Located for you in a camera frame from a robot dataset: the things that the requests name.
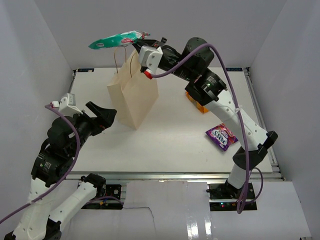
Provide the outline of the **green Fox's candy bag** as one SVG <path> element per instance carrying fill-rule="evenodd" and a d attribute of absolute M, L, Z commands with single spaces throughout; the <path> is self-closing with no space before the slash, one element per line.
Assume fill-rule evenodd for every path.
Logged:
<path fill-rule="evenodd" d="M 116 48 L 125 47 L 127 45 L 133 45 L 138 40 L 144 40 L 151 34 L 145 31 L 132 30 L 128 32 L 118 33 L 106 38 L 101 38 L 92 42 L 88 47 L 93 50 L 99 50 L 102 48 Z"/>

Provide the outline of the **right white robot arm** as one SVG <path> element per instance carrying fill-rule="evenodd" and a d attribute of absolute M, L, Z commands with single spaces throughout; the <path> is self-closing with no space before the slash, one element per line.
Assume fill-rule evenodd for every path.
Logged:
<path fill-rule="evenodd" d="M 278 139 L 275 131 L 261 128 L 235 98 L 230 82 L 225 83 L 208 66 L 217 50 L 204 39 L 193 37 L 188 40 L 182 53 L 166 44 L 166 38 L 138 39 L 133 43 L 138 52 L 141 72 L 149 79 L 160 78 L 157 69 L 188 82 L 185 90 L 201 106 L 218 117 L 240 142 L 240 148 L 232 157 L 233 167 L 225 183 L 211 190 L 212 195 L 233 200 L 247 189 L 246 179 L 267 155 L 269 148 Z"/>

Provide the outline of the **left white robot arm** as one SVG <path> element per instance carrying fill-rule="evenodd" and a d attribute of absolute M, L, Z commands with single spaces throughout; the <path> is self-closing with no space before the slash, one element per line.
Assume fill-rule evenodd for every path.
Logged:
<path fill-rule="evenodd" d="M 117 114 L 115 109 L 91 101 L 86 107 L 93 117 L 78 109 L 65 115 L 61 107 L 57 101 L 45 106 L 58 117 L 34 161 L 27 203 L 1 220 L 23 211 L 17 227 L 5 235 L 6 240 L 59 240 L 66 224 L 83 206 L 106 197 L 106 179 L 90 173 L 80 178 L 80 186 L 61 205 L 52 208 L 58 187 L 73 169 L 87 139 L 110 128 Z"/>

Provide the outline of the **beige paper bag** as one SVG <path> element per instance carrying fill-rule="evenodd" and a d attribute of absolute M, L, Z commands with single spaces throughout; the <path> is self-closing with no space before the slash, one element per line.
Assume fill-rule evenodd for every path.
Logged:
<path fill-rule="evenodd" d="M 157 80 L 140 72 L 138 52 L 134 50 L 114 74 L 107 89 L 119 123 L 137 130 L 159 97 Z"/>

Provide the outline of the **purple Fox's candy bag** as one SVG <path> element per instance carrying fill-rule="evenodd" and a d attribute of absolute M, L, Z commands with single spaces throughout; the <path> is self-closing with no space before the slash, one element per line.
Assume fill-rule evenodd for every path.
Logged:
<path fill-rule="evenodd" d="M 207 130 L 205 133 L 209 139 L 224 152 L 238 141 L 237 137 L 226 127 L 224 123 Z"/>

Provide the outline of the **left blue table label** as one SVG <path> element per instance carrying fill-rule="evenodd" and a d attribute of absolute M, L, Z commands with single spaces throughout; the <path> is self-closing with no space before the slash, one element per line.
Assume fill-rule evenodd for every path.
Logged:
<path fill-rule="evenodd" d="M 94 71 L 95 71 L 94 68 L 78 68 L 76 70 L 77 73 L 92 73 Z"/>

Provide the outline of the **blue table label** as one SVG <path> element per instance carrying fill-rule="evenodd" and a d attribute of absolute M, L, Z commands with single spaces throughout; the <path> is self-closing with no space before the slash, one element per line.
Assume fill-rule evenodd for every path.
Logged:
<path fill-rule="evenodd" d="M 227 72 L 242 72 L 243 69 L 241 67 L 227 67 L 226 71 Z"/>
<path fill-rule="evenodd" d="M 77 73 L 92 73 L 94 71 L 95 71 L 94 68 L 78 68 L 76 70 Z"/>

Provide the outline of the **orange snack pack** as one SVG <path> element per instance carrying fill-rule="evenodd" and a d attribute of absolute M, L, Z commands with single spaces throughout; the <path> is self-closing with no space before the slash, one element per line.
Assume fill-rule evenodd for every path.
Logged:
<path fill-rule="evenodd" d="M 185 92 L 185 96 L 202 114 L 209 112 L 209 110 L 207 108 L 202 106 L 198 101 L 194 100 L 187 91 Z"/>

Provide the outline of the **right blue table label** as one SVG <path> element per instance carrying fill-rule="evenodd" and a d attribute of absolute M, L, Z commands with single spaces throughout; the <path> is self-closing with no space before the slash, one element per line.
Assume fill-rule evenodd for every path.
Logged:
<path fill-rule="evenodd" d="M 241 67 L 227 67 L 226 71 L 227 72 L 242 72 L 243 69 Z"/>

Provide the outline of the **aluminium front rail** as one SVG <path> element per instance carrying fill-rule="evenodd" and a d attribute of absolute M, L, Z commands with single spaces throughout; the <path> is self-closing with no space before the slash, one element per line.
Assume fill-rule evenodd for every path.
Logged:
<path fill-rule="evenodd" d="M 78 180 L 82 176 L 87 176 L 86 172 L 72 172 L 66 179 Z M 180 172 L 103 172 L 94 173 L 102 176 L 107 180 L 225 180 L 229 177 L 228 173 L 180 173 Z M 281 180 L 282 175 L 280 172 L 270 172 L 262 174 L 264 180 Z M 252 180 L 259 180 L 261 178 L 258 172 L 251 174 Z"/>

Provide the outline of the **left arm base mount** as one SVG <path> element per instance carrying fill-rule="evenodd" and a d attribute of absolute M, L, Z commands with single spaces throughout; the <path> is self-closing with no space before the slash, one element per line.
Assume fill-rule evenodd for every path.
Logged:
<path fill-rule="evenodd" d="M 121 210 L 126 197 L 126 186 L 121 184 L 107 184 L 105 198 L 87 203 L 83 210 Z"/>

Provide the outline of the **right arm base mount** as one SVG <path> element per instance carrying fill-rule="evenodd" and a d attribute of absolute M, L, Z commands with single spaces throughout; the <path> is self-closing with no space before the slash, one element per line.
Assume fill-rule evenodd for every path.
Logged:
<path fill-rule="evenodd" d="M 241 190 L 235 193 L 223 192 L 224 183 L 211 183 L 208 184 L 206 192 L 209 195 L 209 208 L 211 212 L 236 212 L 237 202 Z M 247 199 L 251 201 L 256 197 L 252 183 L 248 185 Z M 257 203 L 249 203 L 243 209 L 244 211 L 257 211 Z"/>

